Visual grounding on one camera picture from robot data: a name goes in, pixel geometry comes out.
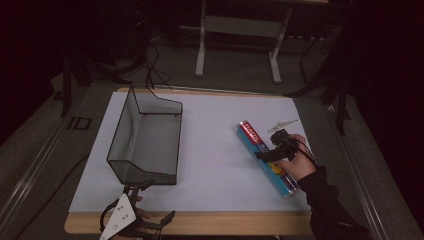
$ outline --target table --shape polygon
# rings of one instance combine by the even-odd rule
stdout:
[[[298,1],[270,1],[278,3],[290,4],[329,4],[327,0],[298,0]],[[269,61],[272,71],[274,83],[280,84],[282,82],[280,71],[278,69],[277,56],[280,51],[281,43],[284,39],[287,26],[289,24],[290,16],[293,7],[290,5],[287,8],[284,19],[280,22],[277,21],[263,21],[253,19],[242,19],[232,17],[222,17],[208,15],[206,13],[206,0],[202,0],[202,12],[200,21],[200,46],[197,55],[195,75],[198,77],[203,76],[203,68],[205,62],[205,34],[206,32],[220,32],[231,33],[249,36],[260,36],[275,38],[276,44],[272,51],[269,52]]]
[[[297,103],[300,109],[309,108],[308,104]],[[332,165],[334,161],[346,159],[346,153],[338,146],[338,141],[335,140],[334,131],[331,129],[331,122],[326,119],[325,114],[317,112],[314,106],[313,111],[300,111],[301,119],[309,118],[308,114],[314,114],[314,124],[305,125],[305,131],[308,136],[311,136],[311,143],[326,141],[327,146],[331,149],[331,156],[327,148],[315,149],[312,145],[312,150],[316,156],[328,156],[323,160],[324,165]],[[317,140],[317,129],[328,131],[326,135],[320,135]],[[346,170],[337,171],[344,178]],[[341,189],[353,189],[351,182],[346,183],[349,186],[344,186],[343,182],[346,179],[338,181]],[[358,196],[354,191],[348,191],[344,194],[351,195],[349,199],[355,201]],[[152,222],[159,221],[165,216],[168,211],[153,212]],[[69,233],[99,233],[99,217],[100,212],[70,212],[65,223],[65,230]],[[312,234],[309,228],[309,211],[177,211],[173,222],[164,228],[163,234],[178,234],[178,235],[308,235]]]

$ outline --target black sleeve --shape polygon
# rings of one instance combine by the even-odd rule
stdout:
[[[311,228],[317,240],[371,239],[368,229],[358,225],[338,201],[339,190],[329,185],[324,168],[298,181],[311,206]]]

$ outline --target red label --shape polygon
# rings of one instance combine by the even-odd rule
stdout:
[[[249,122],[247,121],[241,122],[241,129],[243,130],[243,132],[246,134],[246,136],[250,139],[250,141],[253,144],[258,145],[258,144],[264,143]]]

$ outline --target person's arm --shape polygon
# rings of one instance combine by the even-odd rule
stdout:
[[[305,138],[293,134],[299,142],[296,157],[292,161],[277,161],[306,193],[306,199],[311,206],[311,229],[316,239],[371,239],[368,229],[358,225],[351,215],[338,201],[339,190],[329,185],[325,169],[317,167],[305,154]]]

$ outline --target cylindrical tube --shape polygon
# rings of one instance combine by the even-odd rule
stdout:
[[[269,151],[269,148],[248,121],[245,120],[237,124],[237,134],[254,155],[258,152]],[[297,189],[296,182],[284,169],[274,163],[265,163],[262,160],[258,162],[283,197],[290,196]]]

